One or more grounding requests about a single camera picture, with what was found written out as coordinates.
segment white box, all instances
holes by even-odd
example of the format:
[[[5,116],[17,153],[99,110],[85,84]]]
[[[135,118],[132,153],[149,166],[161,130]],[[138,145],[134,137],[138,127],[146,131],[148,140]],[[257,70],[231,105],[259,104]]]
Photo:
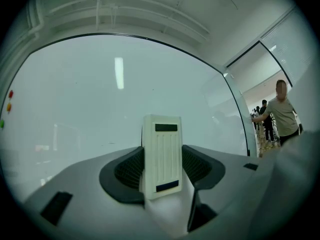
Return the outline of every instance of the white box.
[[[182,127],[179,116],[146,115],[143,192],[151,200],[182,189]]]

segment man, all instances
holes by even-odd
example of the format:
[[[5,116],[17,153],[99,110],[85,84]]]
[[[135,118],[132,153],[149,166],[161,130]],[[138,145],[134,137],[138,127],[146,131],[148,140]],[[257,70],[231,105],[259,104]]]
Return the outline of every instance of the man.
[[[280,136],[281,146],[290,138],[299,135],[299,127],[296,112],[287,99],[287,84],[284,80],[278,80],[275,86],[276,97],[269,101],[264,113],[253,118],[252,122],[261,122],[267,119],[270,113],[273,114]]]
[[[260,108],[260,114],[263,115],[263,113],[266,111],[267,109],[267,101],[264,99],[262,101],[262,108]],[[270,138],[271,138],[271,142],[275,142],[275,138],[274,138],[274,133],[273,133],[273,128],[272,128],[272,120],[270,115],[267,116],[267,118],[265,120],[263,120],[264,122],[264,127],[265,127],[265,139],[268,142],[269,141],[269,134],[270,133]]]
[[[252,109],[251,117],[252,117],[252,118],[255,118],[255,116],[256,116],[256,115],[255,115],[255,112],[254,112],[254,110]],[[257,130],[257,126],[256,126],[256,123],[255,123],[255,122],[253,122],[253,125],[254,125],[254,129]]]

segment black frame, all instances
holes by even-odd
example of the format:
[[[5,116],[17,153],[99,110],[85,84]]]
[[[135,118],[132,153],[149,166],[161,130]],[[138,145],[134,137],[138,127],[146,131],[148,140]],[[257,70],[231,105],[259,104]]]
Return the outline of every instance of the black frame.
[[[273,59],[276,61],[276,63],[279,65],[279,67],[282,69],[283,73],[285,74],[285,77],[288,79],[289,84],[291,85],[291,87],[293,86],[286,71],[284,70],[284,68],[281,66],[281,64],[279,63],[279,61],[276,59],[276,57],[274,56],[274,54],[264,45],[263,42],[261,42],[260,40],[257,41],[256,43],[254,43],[252,46],[250,46],[244,53],[242,53],[239,57],[237,57],[235,60],[233,60],[231,63],[229,63],[226,68],[229,68],[233,63],[235,63],[236,61],[238,61],[241,57],[243,57],[245,54],[247,54],[250,50],[252,50],[256,45],[261,44],[268,52],[269,54],[273,57]]]
[[[5,93],[5,96],[4,96],[4,99],[3,99],[2,106],[1,106],[1,108],[0,108],[0,115],[2,114],[2,109],[3,109],[3,107],[4,107],[6,97],[7,97],[7,95],[8,95],[8,92],[9,92],[9,89],[10,89],[10,86],[11,86],[13,80],[15,79],[15,77],[16,77],[17,73],[19,72],[19,70],[21,69],[22,65],[25,63],[25,61],[28,59],[28,57],[29,57],[31,54],[33,54],[33,53],[35,53],[35,52],[37,52],[37,51],[39,51],[39,50],[41,50],[41,49],[43,49],[43,48],[45,48],[45,47],[47,47],[47,46],[51,46],[51,45],[54,45],[54,44],[59,43],[59,42],[62,42],[62,41],[66,41],[66,40],[74,39],[74,38],[88,37],[88,36],[122,36],[122,37],[131,37],[131,38],[138,38],[138,39],[144,39],[144,40],[152,41],[152,42],[155,42],[155,43],[158,43],[158,44],[161,44],[161,45],[165,45],[165,46],[171,47],[171,48],[176,49],[176,50],[178,50],[178,51],[180,51],[180,52],[183,52],[183,53],[185,53],[185,54],[187,54],[187,55],[189,55],[189,56],[191,56],[191,57],[193,57],[193,58],[201,61],[202,63],[206,64],[207,66],[209,66],[210,68],[214,69],[215,71],[217,71],[219,74],[222,75],[223,79],[225,80],[226,84],[228,85],[228,87],[229,87],[229,89],[230,89],[230,92],[231,92],[231,94],[232,94],[232,97],[233,97],[233,99],[234,99],[234,101],[235,101],[236,107],[237,107],[237,109],[238,109],[238,111],[239,111],[240,118],[241,118],[241,122],[242,122],[242,126],[243,126],[243,130],[244,130],[244,137],[245,137],[245,144],[246,144],[247,156],[248,156],[248,157],[250,156],[250,150],[248,149],[248,141],[247,141],[247,134],[246,134],[246,129],[245,129],[244,120],[243,120],[243,118],[242,118],[242,116],[241,116],[240,109],[239,109],[237,100],[236,100],[236,98],[235,98],[235,95],[234,95],[234,93],[232,92],[232,90],[231,90],[231,88],[230,88],[230,85],[229,85],[229,83],[227,82],[226,78],[224,77],[224,74],[223,74],[222,72],[220,72],[219,70],[217,70],[217,69],[216,69],[215,67],[213,67],[212,65],[210,65],[209,63],[205,62],[203,59],[198,58],[197,56],[195,56],[195,55],[193,55],[193,54],[191,54],[191,53],[189,53],[189,52],[187,52],[187,51],[185,51],[185,50],[183,50],[183,49],[180,49],[180,48],[178,48],[178,47],[175,47],[175,46],[173,46],[173,45],[171,45],[171,44],[168,44],[168,43],[165,43],[165,42],[162,42],[162,41],[159,41],[159,40],[155,40],[155,39],[148,38],[148,37],[143,37],[143,36],[140,36],[140,35],[123,34],[123,33],[107,33],[107,32],[105,32],[105,33],[103,33],[103,32],[97,33],[97,32],[93,32],[93,33],[86,33],[86,34],[78,34],[78,35],[68,36],[68,37],[65,37],[65,38],[62,38],[62,39],[59,39],[59,40],[56,40],[56,41],[47,43],[47,44],[45,44],[45,45],[43,45],[43,46],[35,49],[34,51],[32,51],[32,52],[25,58],[25,60],[21,63],[21,65],[19,66],[19,68],[17,69],[17,71],[14,73],[14,76],[13,76],[13,78],[12,78],[12,80],[11,80],[9,86],[8,86],[8,89],[6,90],[6,93]],[[2,174],[1,161],[0,161],[0,173],[1,173],[1,175],[3,176],[3,174]]]

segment person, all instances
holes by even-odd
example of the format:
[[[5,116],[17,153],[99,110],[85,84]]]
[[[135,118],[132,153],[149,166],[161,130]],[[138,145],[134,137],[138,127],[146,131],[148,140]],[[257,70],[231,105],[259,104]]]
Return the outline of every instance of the person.
[[[259,116],[260,116],[260,107],[256,106],[255,117],[257,118]],[[262,123],[258,122],[257,125],[258,125],[258,130],[256,133],[259,134],[260,138],[263,138],[264,131],[263,131]]]
[[[256,111],[255,108],[253,109],[253,111],[254,111],[254,117],[255,117],[255,118],[258,117],[259,115],[257,115],[257,111]],[[254,122],[254,129],[255,129],[256,133],[258,133],[258,131],[259,131],[259,124],[256,123],[256,122]]]
[[[262,100],[262,107],[260,109],[260,114],[263,114],[267,109],[267,101],[264,99]],[[267,118],[265,120],[263,120],[264,122],[264,127],[265,127],[265,139],[268,142],[269,141],[269,134],[270,133],[270,141],[272,143],[275,142],[275,138],[274,138],[274,133],[273,133],[273,127],[272,127],[272,120],[270,115],[267,116]]]
[[[256,116],[253,109],[252,109],[252,114],[250,115],[251,115],[251,118],[254,118]],[[256,123],[254,122],[253,124],[254,124],[254,129],[257,131]]]
[[[275,85],[276,97],[269,101],[264,113],[252,118],[252,122],[261,122],[267,119],[270,113],[273,114],[278,128],[281,146],[290,138],[299,135],[299,127],[293,112],[294,107],[287,99],[287,84],[280,79]]]
[[[256,106],[255,116],[256,117],[260,116],[260,107],[259,106]]]

